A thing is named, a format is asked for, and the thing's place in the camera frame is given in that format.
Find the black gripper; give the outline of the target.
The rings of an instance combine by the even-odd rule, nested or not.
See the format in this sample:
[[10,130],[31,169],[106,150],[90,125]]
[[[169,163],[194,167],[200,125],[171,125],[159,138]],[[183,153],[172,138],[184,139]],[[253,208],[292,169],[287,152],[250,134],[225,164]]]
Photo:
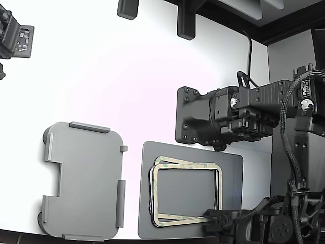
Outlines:
[[230,212],[208,209],[205,231],[222,231],[225,243],[264,243],[268,212]]

